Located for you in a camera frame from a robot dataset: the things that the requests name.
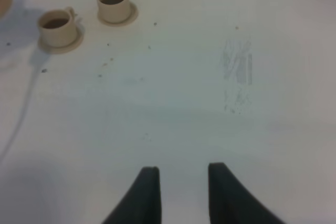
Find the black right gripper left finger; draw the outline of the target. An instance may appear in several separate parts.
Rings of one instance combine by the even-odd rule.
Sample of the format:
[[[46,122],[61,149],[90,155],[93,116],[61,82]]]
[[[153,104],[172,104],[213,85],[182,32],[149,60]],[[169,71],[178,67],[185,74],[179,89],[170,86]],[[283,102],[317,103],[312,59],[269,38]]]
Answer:
[[[127,193],[104,220],[110,223],[161,223],[160,170],[143,167]]]

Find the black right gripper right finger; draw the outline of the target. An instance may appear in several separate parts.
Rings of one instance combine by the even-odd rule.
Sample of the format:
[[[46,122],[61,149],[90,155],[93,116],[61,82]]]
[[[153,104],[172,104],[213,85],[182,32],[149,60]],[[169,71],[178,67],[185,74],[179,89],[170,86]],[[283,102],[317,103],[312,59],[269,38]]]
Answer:
[[[208,207],[210,223],[283,223],[224,163],[208,166]]]

